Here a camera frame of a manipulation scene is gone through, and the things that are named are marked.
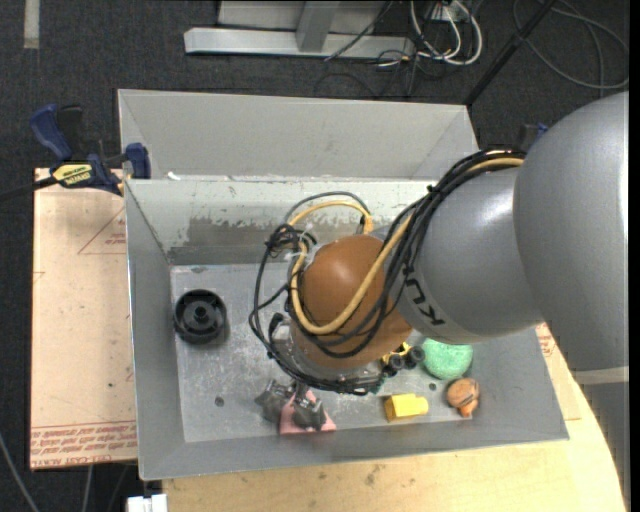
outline blue clamp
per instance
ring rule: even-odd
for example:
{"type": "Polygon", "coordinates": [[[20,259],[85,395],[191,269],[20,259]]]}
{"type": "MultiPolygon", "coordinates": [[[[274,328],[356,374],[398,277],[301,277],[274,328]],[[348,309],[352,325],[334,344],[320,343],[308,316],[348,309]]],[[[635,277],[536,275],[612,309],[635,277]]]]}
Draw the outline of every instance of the blue clamp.
{"type": "MultiPolygon", "coordinates": [[[[77,127],[80,121],[82,111],[79,107],[74,108],[75,110],[72,113],[74,116],[74,121],[73,123],[65,123],[65,126],[67,128],[70,128],[70,125],[77,127]]],[[[63,109],[61,113],[66,114],[70,112],[67,112],[65,109],[63,109]]],[[[75,159],[73,159],[74,148],[72,148],[71,144],[69,144],[68,138],[65,137],[64,132],[60,129],[60,125],[58,123],[58,111],[55,104],[50,103],[38,109],[29,119],[29,125],[31,126],[33,133],[38,139],[38,142],[53,151],[53,153],[56,155],[57,161],[55,165],[51,167],[49,172],[52,178],[58,180],[58,183],[60,183],[60,185],[67,188],[90,187],[96,188],[98,190],[104,190],[106,192],[111,192],[117,195],[121,194],[120,188],[118,187],[118,185],[121,183],[120,178],[118,178],[111,171],[105,161],[103,161],[95,153],[90,153],[86,156],[85,159],[83,159],[87,164],[91,166],[91,171],[87,173],[86,171],[78,170],[78,173],[82,173],[82,175],[80,176],[80,174],[78,174],[76,176],[77,179],[70,179],[68,176],[65,178],[61,178],[59,176],[59,173],[56,173],[56,171],[61,166],[76,163],[81,165],[82,162],[76,162],[75,159]]],[[[107,159],[107,162],[115,161],[121,163],[126,160],[130,161],[133,167],[133,178],[151,178],[151,164],[149,161],[148,152],[142,144],[137,142],[129,144],[124,154],[111,159],[107,159]]]]}

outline green object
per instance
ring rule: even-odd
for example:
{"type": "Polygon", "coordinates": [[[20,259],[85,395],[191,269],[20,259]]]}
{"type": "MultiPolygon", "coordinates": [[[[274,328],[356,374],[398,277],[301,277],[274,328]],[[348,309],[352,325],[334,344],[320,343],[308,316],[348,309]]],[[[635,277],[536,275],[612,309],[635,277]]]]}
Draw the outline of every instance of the green object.
{"type": "Polygon", "coordinates": [[[441,380],[457,379],[471,366],[473,347],[471,345],[449,345],[428,339],[422,345],[424,367],[434,377],[441,380]]]}

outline yellow object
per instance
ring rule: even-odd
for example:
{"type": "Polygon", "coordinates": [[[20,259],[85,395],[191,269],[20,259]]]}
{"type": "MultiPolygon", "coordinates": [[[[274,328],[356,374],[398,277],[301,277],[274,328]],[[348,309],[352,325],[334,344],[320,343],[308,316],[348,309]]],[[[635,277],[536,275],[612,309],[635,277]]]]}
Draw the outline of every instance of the yellow object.
{"type": "Polygon", "coordinates": [[[70,186],[80,181],[91,178],[91,166],[89,164],[65,164],[53,171],[53,177],[58,181],[64,181],[70,186]]]}
{"type": "Polygon", "coordinates": [[[384,402],[384,412],[388,421],[401,420],[422,416],[429,412],[429,402],[423,396],[415,393],[393,395],[384,402]]]}
{"type": "Polygon", "coordinates": [[[368,233],[371,233],[371,231],[373,231],[373,219],[371,218],[371,214],[367,210],[365,210],[361,205],[359,205],[357,203],[351,203],[349,201],[325,201],[324,203],[320,203],[320,204],[316,204],[314,206],[310,206],[309,208],[307,208],[306,210],[298,213],[294,217],[291,217],[291,219],[289,219],[289,224],[291,224],[293,226],[297,222],[300,222],[302,219],[304,219],[310,213],[313,213],[313,212],[315,212],[317,210],[320,210],[322,208],[327,208],[329,206],[347,206],[349,208],[353,208],[355,210],[358,210],[364,216],[364,230],[363,230],[363,233],[366,235],[368,233]]]}
{"type": "Polygon", "coordinates": [[[382,356],[382,364],[387,365],[389,364],[389,358],[393,355],[393,354],[398,354],[401,357],[406,356],[409,353],[409,350],[411,350],[411,345],[409,345],[406,341],[402,343],[402,345],[400,346],[400,348],[402,350],[398,350],[396,352],[389,352],[388,354],[385,354],[382,356]]]}

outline black wire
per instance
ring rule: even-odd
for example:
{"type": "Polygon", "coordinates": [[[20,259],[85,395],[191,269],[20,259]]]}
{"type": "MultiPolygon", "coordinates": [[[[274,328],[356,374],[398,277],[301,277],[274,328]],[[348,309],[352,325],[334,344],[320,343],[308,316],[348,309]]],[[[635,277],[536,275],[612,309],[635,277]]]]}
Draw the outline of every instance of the black wire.
{"type": "Polygon", "coordinates": [[[330,60],[335,59],[336,57],[339,57],[340,55],[342,55],[344,52],[348,51],[349,49],[353,48],[353,46],[360,41],[360,39],[362,39],[368,32],[369,30],[371,30],[373,27],[376,26],[376,24],[384,17],[385,14],[387,14],[387,12],[389,12],[389,9],[391,9],[391,5],[393,4],[393,2],[386,2],[384,4],[384,6],[382,7],[382,9],[380,10],[380,12],[378,13],[378,15],[375,17],[375,19],[369,23],[363,30],[362,32],[360,32],[356,37],[353,38],[353,40],[351,40],[348,44],[346,44],[345,46],[343,46],[342,48],[340,48],[337,52],[333,53],[332,55],[330,55],[329,57],[327,57],[325,59],[325,62],[328,62],[330,60]]]}
{"type": "MultiPolygon", "coordinates": [[[[402,291],[406,285],[407,277],[410,274],[410,270],[413,268],[413,263],[415,262],[419,249],[424,241],[424,237],[426,236],[431,218],[433,217],[438,206],[459,186],[475,178],[476,176],[511,167],[504,164],[496,164],[494,166],[487,166],[473,171],[470,170],[472,167],[481,162],[500,159],[504,157],[523,158],[524,153],[514,150],[492,150],[491,152],[481,151],[459,161],[442,177],[442,179],[434,187],[430,187],[429,192],[423,198],[409,205],[396,217],[396,219],[394,219],[383,242],[383,247],[388,244],[393,234],[397,231],[400,222],[404,218],[406,218],[406,215],[412,212],[412,217],[409,220],[408,227],[405,233],[403,233],[402,237],[400,238],[397,246],[394,248],[391,262],[386,269],[385,283],[382,293],[380,294],[374,305],[367,312],[367,314],[364,316],[364,318],[360,320],[358,325],[352,328],[351,331],[339,335],[337,339],[321,339],[320,337],[313,335],[303,328],[294,308],[290,307],[289,304],[289,314],[298,328],[300,328],[301,331],[305,334],[306,338],[325,355],[335,359],[350,358],[364,350],[377,334],[385,318],[387,318],[388,315],[397,306],[402,291]],[[400,282],[399,289],[395,294],[395,298],[392,301],[391,306],[389,307],[390,293],[393,287],[396,286],[398,277],[403,271],[405,272],[405,277],[400,282]],[[374,320],[374,317],[375,321],[373,326],[371,328],[367,328],[367,325],[369,325],[369,323],[374,320]],[[358,343],[358,345],[348,351],[336,352],[335,350],[331,350],[330,348],[343,345],[347,341],[352,340],[354,336],[362,336],[363,334],[364,338],[360,341],[360,343],[358,343]]],[[[259,304],[260,287],[266,262],[271,250],[274,247],[280,247],[283,244],[283,239],[285,240],[285,244],[290,244],[292,238],[295,238],[298,235],[299,233],[297,233],[296,230],[291,226],[289,226],[288,224],[283,224],[276,229],[271,238],[267,241],[267,248],[262,258],[258,270],[258,277],[256,279],[256,288],[254,292],[254,310],[249,317],[251,328],[256,336],[260,339],[260,341],[265,345],[269,355],[275,359],[280,368],[290,377],[305,382],[311,387],[315,387],[317,389],[337,391],[340,393],[366,394],[368,391],[376,387],[379,382],[362,385],[358,382],[357,379],[354,379],[349,382],[337,383],[334,381],[317,379],[311,375],[303,374],[289,367],[287,363],[284,362],[270,337],[269,339],[267,339],[262,331],[259,311],[262,308],[266,307],[265,304],[271,304],[278,296],[280,296],[280,294],[284,292],[284,287],[281,287],[278,292],[276,292],[276,295],[272,296],[271,299],[267,300],[267,302],[263,304],[259,304]]],[[[291,282],[291,277],[292,276],[289,276],[288,283],[291,282]]],[[[336,334],[338,333],[334,332],[324,336],[326,338],[326,336],[333,336],[336,334]]]]}
{"type": "MultiPolygon", "coordinates": [[[[386,314],[383,315],[382,312],[386,310],[388,295],[391,290],[391,287],[396,281],[403,265],[405,265],[407,262],[411,263],[411,261],[407,259],[407,255],[410,251],[410,248],[414,245],[416,247],[419,247],[421,245],[422,241],[424,240],[424,236],[426,234],[426,230],[428,228],[428,224],[433,214],[433,211],[435,211],[437,206],[444,200],[446,196],[448,196],[451,192],[453,192],[453,190],[458,188],[462,183],[468,181],[469,179],[472,179],[478,174],[484,174],[486,172],[491,171],[490,168],[483,168],[473,173],[467,173],[467,170],[473,167],[474,165],[476,165],[477,163],[480,163],[485,160],[503,158],[505,156],[517,156],[521,154],[522,153],[516,154],[513,151],[504,151],[500,153],[494,153],[492,155],[487,155],[485,152],[480,152],[462,160],[456,166],[454,166],[442,178],[442,180],[438,183],[438,185],[436,185],[436,187],[433,187],[432,191],[429,194],[427,194],[421,201],[419,201],[419,204],[416,206],[414,215],[409,223],[409,226],[405,234],[403,235],[401,242],[398,243],[398,246],[392,257],[392,261],[389,264],[389,267],[387,269],[386,282],[385,282],[383,292],[380,295],[379,299],[374,304],[374,306],[368,312],[368,314],[364,317],[364,319],[349,333],[344,334],[340,336],[338,339],[331,340],[331,341],[322,340],[317,336],[314,336],[312,333],[309,333],[304,328],[302,328],[302,326],[300,326],[300,328],[303,330],[303,332],[305,332],[309,340],[312,343],[314,343],[326,355],[330,357],[336,357],[338,359],[352,357],[353,355],[356,355],[357,353],[362,351],[367,346],[368,342],[373,338],[373,336],[375,336],[377,329],[379,328],[380,324],[382,323],[382,320],[386,316],[386,314]],[[361,331],[373,319],[373,317],[376,314],[378,314],[378,318],[376,319],[376,324],[374,325],[374,328],[372,328],[370,334],[368,334],[366,338],[363,340],[363,342],[360,343],[356,348],[344,353],[336,353],[327,348],[327,347],[338,346],[348,341],[353,336],[357,335],[358,332],[361,331]]],[[[399,216],[396,219],[396,221],[394,221],[393,225],[397,226],[399,224],[400,217],[401,216],[399,216]]],[[[386,243],[388,242],[388,240],[390,239],[394,231],[395,229],[389,231],[385,239],[385,242],[383,244],[383,247],[384,245],[386,245],[386,243]]],[[[414,261],[416,256],[417,256],[417,251],[414,250],[413,253],[411,254],[411,260],[414,261]]],[[[292,312],[292,317],[294,317],[294,319],[297,320],[297,318],[295,318],[295,312],[292,312]]]]}

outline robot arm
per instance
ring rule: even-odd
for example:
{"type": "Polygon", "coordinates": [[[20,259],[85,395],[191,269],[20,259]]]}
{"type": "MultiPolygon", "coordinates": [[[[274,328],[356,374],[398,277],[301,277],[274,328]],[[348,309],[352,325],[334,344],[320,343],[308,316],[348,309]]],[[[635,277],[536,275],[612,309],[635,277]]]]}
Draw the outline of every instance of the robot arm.
{"type": "Polygon", "coordinates": [[[623,93],[558,123],[526,158],[459,162],[386,233],[315,249],[283,228],[273,247],[300,254],[288,332],[274,324],[268,350],[311,386],[366,392],[385,371],[371,365],[412,329],[473,343],[544,319],[572,368],[628,365],[627,189],[623,93]]]}

